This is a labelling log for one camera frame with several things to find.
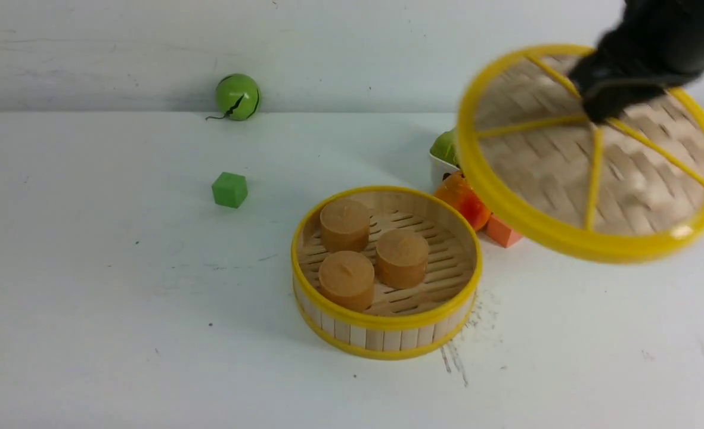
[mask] white table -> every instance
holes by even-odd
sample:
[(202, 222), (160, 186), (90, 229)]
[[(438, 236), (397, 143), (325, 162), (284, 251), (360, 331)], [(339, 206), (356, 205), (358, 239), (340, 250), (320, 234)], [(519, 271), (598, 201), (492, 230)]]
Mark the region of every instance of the white table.
[[(0, 113), (0, 428), (704, 428), (704, 239), (645, 266), (485, 243), (444, 354), (355, 358), (303, 323), (300, 218), (430, 191), (452, 121)], [(248, 177), (238, 210), (212, 201), (223, 171)]]

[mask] woven bamboo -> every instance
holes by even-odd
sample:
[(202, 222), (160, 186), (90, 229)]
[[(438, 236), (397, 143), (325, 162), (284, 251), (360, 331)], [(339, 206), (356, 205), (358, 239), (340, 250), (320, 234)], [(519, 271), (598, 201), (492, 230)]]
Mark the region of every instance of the woven bamboo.
[[(417, 232), (429, 244), (426, 277), (407, 290), (376, 280), (373, 304), (363, 312), (333, 304), (317, 291), (317, 272), (329, 255), (320, 239), (325, 204), (351, 198), (370, 209), (371, 235), (362, 251), (374, 262), (376, 241), (392, 228)], [(297, 229), (292, 246), (294, 291), (305, 321), (336, 347), (367, 358), (412, 358), (458, 333), (474, 301), (482, 261), (478, 241), (452, 207), (405, 188), (360, 188), (317, 206)]]
[(490, 209), (558, 251), (674, 252), (704, 230), (704, 113), (673, 90), (592, 124), (565, 77), (587, 52), (535, 46), (483, 71), (458, 117), (461, 167)]
[[(542, 57), (539, 62), (565, 75), (578, 58)], [(480, 133), (493, 128), (497, 132), (498, 127), (508, 130), (511, 125), (583, 114), (572, 93), (543, 68), (523, 60), (491, 84), (477, 108), (476, 127)], [(635, 131), (626, 133), (619, 125), (603, 128), (592, 228), (604, 234), (656, 234), (695, 215), (704, 205), (704, 133), (687, 109), (667, 95), (628, 108), (620, 120)], [(483, 139), (482, 150), (495, 173), (529, 204), (584, 228), (594, 133), (589, 122), (510, 129)], [(635, 139), (635, 133), (652, 145)]]

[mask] green ball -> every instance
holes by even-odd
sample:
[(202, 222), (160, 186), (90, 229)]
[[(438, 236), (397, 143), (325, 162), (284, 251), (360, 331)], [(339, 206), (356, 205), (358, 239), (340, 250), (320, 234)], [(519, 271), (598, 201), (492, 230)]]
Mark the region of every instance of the green ball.
[(259, 101), (259, 85), (246, 75), (226, 76), (216, 86), (216, 106), (227, 119), (248, 119), (259, 109)]

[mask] yellow spoke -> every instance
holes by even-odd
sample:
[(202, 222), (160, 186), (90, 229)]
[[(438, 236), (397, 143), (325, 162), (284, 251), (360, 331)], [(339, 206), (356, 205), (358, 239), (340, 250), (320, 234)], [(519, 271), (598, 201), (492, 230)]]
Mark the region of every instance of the yellow spoke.
[(647, 146), (649, 149), (653, 149), (655, 152), (662, 155), (662, 157), (665, 157), (666, 160), (668, 160), (672, 165), (681, 169), (683, 173), (688, 174), (688, 176), (691, 176), (694, 180), (696, 180), (704, 187), (704, 178), (702, 176), (699, 176), (699, 174), (693, 171), (693, 169), (688, 168), (688, 166), (686, 166), (678, 158), (675, 158), (672, 154), (667, 152), (667, 150), (665, 150), (663, 147), (660, 147), (658, 144), (655, 144), (654, 142), (650, 141), (648, 138), (646, 138), (646, 136), (632, 129), (630, 126), (628, 126), (621, 120), (610, 119), (609, 125), (611, 125), (616, 130), (621, 131), (626, 136), (630, 136), (630, 138), (634, 138), (636, 139), (636, 141), (640, 141), (640, 143), (642, 143), (644, 146)]
[(507, 127), (491, 128), (486, 131), (478, 131), (479, 139), (496, 138), (512, 133), (523, 133), (525, 131), (537, 130), (538, 128), (557, 127), (558, 125), (578, 124), (580, 122), (588, 122), (589, 119), (584, 114), (575, 114), (572, 116), (548, 117), (547, 119), (531, 120), (523, 124), (508, 125)]
[(535, 57), (526, 57), (526, 59), (534, 63), (535, 66), (541, 68), (548, 76), (550, 76), (551, 79), (558, 82), (559, 85), (563, 86), (567, 91), (572, 93), (573, 96), (580, 98), (580, 92), (575, 87), (575, 84), (573, 84), (572, 81), (570, 81), (566, 76), (562, 75), (553, 67), (543, 63)]
[(603, 130), (595, 128), (593, 131), (593, 168), (591, 169), (591, 184), (588, 190), (588, 208), (585, 211), (585, 229), (588, 231), (593, 230), (595, 222), (601, 164), (603, 164)]

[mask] green block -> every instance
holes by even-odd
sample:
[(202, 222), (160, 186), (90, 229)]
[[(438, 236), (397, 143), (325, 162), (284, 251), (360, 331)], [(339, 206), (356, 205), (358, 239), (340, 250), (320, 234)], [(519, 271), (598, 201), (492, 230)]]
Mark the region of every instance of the green block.
[(249, 194), (246, 178), (239, 174), (222, 173), (211, 185), (213, 201), (219, 206), (237, 209)]

